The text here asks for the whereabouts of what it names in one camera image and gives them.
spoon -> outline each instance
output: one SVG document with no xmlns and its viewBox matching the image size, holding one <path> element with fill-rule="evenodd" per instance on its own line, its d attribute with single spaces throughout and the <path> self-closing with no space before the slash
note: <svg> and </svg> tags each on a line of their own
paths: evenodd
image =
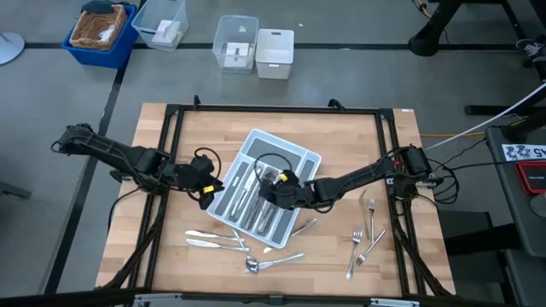
<svg viewBox="0 0 546 307">
<path fill-rule="evenodd" d="M 239 244 L 241 244 L 242 248 L 245 248 L 245 245 L 242 244 L 241 237 L 237 233 L 237 230 L 231 229 L 233 231 L 233 235 L 237 238 L 239 241 Z M 245 261 L 245 265 L 247 266 L 247 270 L 251 272 L 252 274 L 257 274 L 259 271 L 259 263 L 258 260 L 250 255 L 250 252 L 247 252 L 247 261 Z"/>
</svg>

concrete floor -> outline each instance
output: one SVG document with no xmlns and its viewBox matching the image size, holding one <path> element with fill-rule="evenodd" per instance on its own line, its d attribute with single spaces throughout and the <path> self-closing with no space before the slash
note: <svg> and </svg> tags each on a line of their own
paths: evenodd
<svg viewBox="0 0 546 307">
<path fill-rule="evenodd" d="M 86 2 L 3 1 L 0 29 L 18 32 L 30 43 L 59 43 Z M 529 3 L 511 4 L 530 37 L 543 31 Z M 400 0 L 188 0 L 188 14 L 190 30 L 183 43 L 210 43 L 223 14 L 249 14 L 259 18 L 260 27 L 294 29 L 297 43 L 406 43 L 426 22 L 410 1 Z M 464 5 L 447 29 L 451 43 L 517 39 L 497 5 Z M 486 119 L 464 115 L 464 105 L 510 105 L 538 87 L 536 73 L 520 60 L 514 52 L 453 51 L 421 58 L 409 51 L 299 49 L 286 82 L 258 79 L 256 72 L 222 74 L 207 49 L 139 49 L 131 55 L 107 136 L 130 142 L 144 102 L 191 102 L 194 94 L 205 104 L 323 106 L 336 98 L 347 107 L 413 108 L 421 132 L 453 133 Z M 49 145 L 65 125 L 97 126 L 115 73 L 82 67 L 60 49 L 26 49 L 0 67 L 0 136 L 11 141 L 0 150 L 0 181 L 33 192 L 29 200 L 0 198 L 0 296 L 42 291 L 84 165 L 82 158 L 51 153 Z M 429 154 L 446 160 L 475 141 L 462 138 Z M 454 165 L 490 159 L 480 146 Z M 94 285 L 107 213 L 119 192 L 108 171 L 104 165 L 96 168 L 59 291 Z M 459 176 L 459 200 L 442 209 L 489 211 L 494 224 L 511 222 L 494 168 L 468 169 Z M 490 199 L 477 203 L 483 193 Z M 465 288 L 477 287 L 456 285 L 463 295 Z M 487 287 L 472 291 L 468 296 L 491 296 Z"/>
</svg>

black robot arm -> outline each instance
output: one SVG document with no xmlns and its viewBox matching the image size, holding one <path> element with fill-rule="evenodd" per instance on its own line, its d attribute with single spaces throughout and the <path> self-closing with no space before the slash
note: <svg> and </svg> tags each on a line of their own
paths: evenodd
<svg viewBox="0 0 546 307">
<path fill-rule="evenodd" d="M 396 155 L 400 160 L 392 160 Z M 303 187 L 293 172 L 284 171 L 277 182 L 263 180 L 260 195 L 283 209 L 321 211 L 331 208 L 346 192 L 386 178 L 393 179 L 395 194 L 406 199 L 415 195 L 415 183 L 428 178 L 430 173 L 432 169 L 422 148 L 408 146 L 393 149 L 375 163 L 344 176 L 310 180 Z"/>
<path fill-rule="evenodd" d="M 98 136 L 88 124 L 69 125 L 61 138 L 51 145 L 61 154 L 89 155 L 112 166 L 112 177 L 118 181 L 132 178 L 144 192 L 160 195 L 169 189 L 187 192 L 206 209 L 213 194 L 223 190 L 222 182 L 211 173 L 212 161 L 204 154 L 195 155 L 189 164 L 175 164 L 165 152 L 125 144 Z"/>
</svg>

blue bin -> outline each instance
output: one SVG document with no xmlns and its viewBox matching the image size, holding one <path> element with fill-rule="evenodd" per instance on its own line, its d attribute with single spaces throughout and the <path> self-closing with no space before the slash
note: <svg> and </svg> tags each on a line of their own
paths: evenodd
<svg viewBox="0 0 546 307">
<path fill-rule="evenodd" d="M 70 44 L 70 36 L 74 28 L 62 41 L 62 48 L 68 50 L 81 64 L 120 69 L 127 62 L 138 38 L 138 32 L 131 26 L 131 22 L 137 15 L 137 8 L 133 5 L 124 5 L 124 8 L 127 13 L 127 21 L 110 50 L 100 51 L 73 47 Z"/>
</svg>

wooden tabletop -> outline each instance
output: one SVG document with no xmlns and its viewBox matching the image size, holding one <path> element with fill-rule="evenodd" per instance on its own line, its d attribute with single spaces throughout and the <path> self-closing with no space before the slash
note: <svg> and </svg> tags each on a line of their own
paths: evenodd
<svg viewBox="0 0 546 307">
<path fill-rule="evenodd" d="M 133 146 L 157 147 L 165 108 L 165 104 L 143 105 Z M 395 118 L 400 146 L 410 143 L 420 146 L 421 138 L 413 111 L 395 110 Z M 198 147 L 213 148 L 222 160 L 220 177 L 224 177 L 249 131 L 254 128 L 321 154 L 322 163 L 316 177 L 337 177 L 373 163 L 380 157 L 375 119 L 369 115 L 187 111 L 183 116 L 177 162 L 189 162 Z M 134 187 L 133 183 L 126 182 L 120 194 Z M 364 219 L 368 219 L 367 210 L 363 210 L 359 202 L 365 189 L 364 206 L 367 208 L 368 199 L 375 199 L 375 233 L 386 229 L 386 234 L 366 262 L 355 266 L 353 281 L 347 281 L 351 234 L 356 227 L 363 228 Z M 433 197 L 432 192 L 425 188 L 420 188 L 420 193 Z M 118 203 L 97 276 L 97 286 L 110 281 L 134 251 L 145 198 L 144 193 L 136 193 Z M 412 204 L 421 257 L 442 285 L 455 293 L 436 208 L 422 199 L 414 200 Z M 267 254 L 262 253 L 264 243 L 244 235 L 258 261 L 282 258 L 295 252 L 305 253 L 305 259 L 298 262 L 249 275 L 245 273 L 245 256 L 242 253 L 188 246 L 184 232 L 189 229 L 225 235 L 231 235 L 231 232 L 228 226 L 201 211 L 186 194 L 171 192 L 153 289 L 198 293 L 401 295 L 384 182 L 375 182 L 347 193 L 328 214 L 300 211 L 296 227 L 307 218 L 317 218 L 318 222 L 291 238 L 285 248 Z M 369 237 L 364 235 L 358 251 L 363 252 L 369 245 Z M 142 261 L 144 265 L 141 265 L 138 285 L 143 284 L 148 255 Z M 407 255 L 406 267 L 411 292 L 416 293 L 413 268 Z"/>
</svg>

